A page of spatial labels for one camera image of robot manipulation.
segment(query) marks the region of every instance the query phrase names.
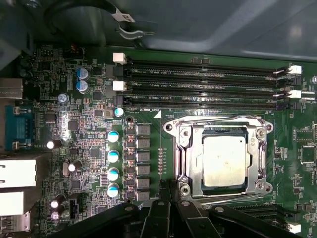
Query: mounting screw hole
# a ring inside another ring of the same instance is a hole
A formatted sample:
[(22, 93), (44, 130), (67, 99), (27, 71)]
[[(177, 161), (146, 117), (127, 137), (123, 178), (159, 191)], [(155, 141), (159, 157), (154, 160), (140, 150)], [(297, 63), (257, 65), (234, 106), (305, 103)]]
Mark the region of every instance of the mounting screw hole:
[(127, 122), (133, 122), (133, 117), (127, 116), (125, 119)]
[(168, 124), (168, 125), (166, 125), (165, 129), (166, 129), (167, 131), (171, 131), (171, 130), (173, 129), (173, 127), (172, 127), (171, 124)]

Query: black connector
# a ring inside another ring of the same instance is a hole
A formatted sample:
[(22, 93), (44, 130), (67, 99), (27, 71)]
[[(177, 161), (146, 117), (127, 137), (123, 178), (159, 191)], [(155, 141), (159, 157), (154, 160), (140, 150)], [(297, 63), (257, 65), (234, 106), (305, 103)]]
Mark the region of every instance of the black connector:
[(80, 193), (74, 193), (69, 199), (69, 218), (76, 219), (80, 209)]

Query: solid capacitor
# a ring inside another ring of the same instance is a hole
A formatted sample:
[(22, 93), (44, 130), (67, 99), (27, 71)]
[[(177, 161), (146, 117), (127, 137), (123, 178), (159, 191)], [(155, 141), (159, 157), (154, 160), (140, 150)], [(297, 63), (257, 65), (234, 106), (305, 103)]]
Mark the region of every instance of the solid capacitor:
[(119, 140), (119, 133), (117, 131), (111, 131), (109, 132), (108, 134), (108, 141), (111, 142), (111, 143), (115, 143)]
[(122, 108), (116, 108), (114, 110), (114, 114), (115, 114), (116, 117), (121, 117), (124, 114), (124, 110)]
[(116, 150), (110, 150), (107, 158), (110, 163), (115, 163), (119, 160), (119, 152)]
[(116, 183), (109, 184), (107, 194), (111, 198), (117, 197), (119, 194), (119, 185), (117, 185)]
[(86, 94), (90, 90), (88, 83), (86, 81), (82, 81), (82, 80), (79, 80), (76, 83), (76, 89), (82, 94)]
[(116, 181), (118, 178), (119, 178), (119, 169), (110, 168), (108, 170), (108, 180), (109, 181)]
[(88, 81), (90, 78), (89, 72), (85, 68), (79, 68), (77, 70), (76, 74), (77, 74), (77, 77), (79, 78), (79, 80)]

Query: chip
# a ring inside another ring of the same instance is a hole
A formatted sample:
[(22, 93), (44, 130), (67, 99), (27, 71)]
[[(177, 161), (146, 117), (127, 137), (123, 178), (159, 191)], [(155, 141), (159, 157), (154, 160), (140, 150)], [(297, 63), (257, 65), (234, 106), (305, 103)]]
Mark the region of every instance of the chip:
[(90, 157), (99, 157), (99, 148), (90, 149)]
[(126, 145), (126, 147), (134, 147), (135, 142), (134, 141), (127, 141), (125, 145)]
[(80, 181), (79, 180), (73, 180), (71, 182), (71, 188), (72, 189), (80, 189)]
[(135, 172), (135, 167), (126, 167), (125, 168), (126, 173), (134, 173)]
[(149, 175), (151, 171), (150, 165), (138, 165), (137, 175)]
[(144, 138), (144, 139), (138, 138), (136, 144), (137, 144), (138, 149), (149, 148), (151, 145), (150, 139), (148, 139), (148, 138)]
[(69, 130), (78, 130), (78, 122), (76, 121), (69, 121), (68, 127)]
[(71, 155), (78, 155), (78, 150), (77, 149), (70, 149), (69, 150)]
[(150, 135), (151, 126), (150, 125), (137, 125), (137, 135)]
[(135, 134), (135, 129), (127, 129), (126, 134), (127, 135), (134, 135)]
[(41, 62), (41, 71), (50, 71), (51, 63), (50, 62)]
[(134, 186), (135, 185), (135, 180), (134, 179), (129, 179), (125, 182), (126, 186)]
[(100, 91), (93, 92), (93, 99), (94, 100), (101, 100), (103, 98), (103, 94)]
[(102, 110), (94, 110), (94, 115), (102, 117), (104, 115), (104, 112)]
[(44, 120), (45, 120), (45, 122), (55, 122), (56, 121), (56, 114), (44, 113)]
[(97, 207), (97, 214), (108, 210), (108, 207)]
[(93, 68), (93, 75), (100, 76), (102, 74), (102, 69), (100, 67), (94, 67)]
[(131, 154), (126, 155), (126, 156), (125, 156), (125, 159), (126, 159), (126, 160), (135, 160), (134, 154), (132, 154), (132, 155), (131, 155)]

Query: electrolytic capacitor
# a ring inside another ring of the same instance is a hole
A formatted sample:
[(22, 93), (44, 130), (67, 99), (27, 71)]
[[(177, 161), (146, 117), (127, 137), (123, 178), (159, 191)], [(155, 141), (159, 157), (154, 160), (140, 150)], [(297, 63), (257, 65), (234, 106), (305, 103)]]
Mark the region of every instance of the electrolytic capacitor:
[(90, 87), (88, 85), (88, 83), (86, 81), (82, 81), (82, 80), (79, 80), (77, 83), (76, 83), (76, 89), (82, 93), (82, 94), (86, 94), (89, 92), (90, 90)]
[(66, 197), (64, 194), (59, 194), (55, 197), (55, 199), (50, 203), (50, 207), (53, 209), (56, 209), (59, 207), (64, 201), (66, 200)]
[(116, 183), (109, 184), (107, 194), (111, 198), (117, 197), (119, 194), (119, 185)]
[(85, 68), (79, 68), (76, 74), (79, 80), (88, 81), (90, 79), (89, 72)]
[(114, 114), (115, 114), (115, 116), (116, 117), (121, 117), (121, 116), (123, 116), (123, 114), (124, 114), (124, 110), (122, 109), (122, 108), (116, 108), (115, 110), (114, 110)]
[(119, 169), (117, 168), (110, 168), (108, 170), (108, 180), (109, 181), (116, 181), (119, 178)]
[(59, 96), (57, 97), (58, 102), (60, 103), (67, 103), (68, 102), (68, 95), (66, 93), (61, 93), (59, 94)]
[(111, 131), (109, 132), (108, 134), (108, 141), (111, 142), (111, 143), (115, 143), (119, 140), (119, 133), (117, 131)]
[(22, 78), (26, 78), (26, 79), (33, 78), (33, 74), (29, 71), (24, 70), (24, 69), (20, 70), (19, 74)]
[(64, 211), (65, 211), (65, 206), (60, 205), (51, 213), (51, 219), (54, 221), (59, 220)]
[(81, 160), (74, 160), (73, 163), (71, 163), (68, 166), (68, 170), (71, 172), (74, 172), (78, 170), (79, 168), (81, 168), (82, 166), (83, 166), (83, 163), (81, 162)]
[(50, 150), (57, 149), (63, 146), (62, 140), (50, 140), (46, 143), (46, 147)]
[(110, 163), (115, 163), (119, 160), (119, 152), (116, 150), (110, 150), (107, 158)]

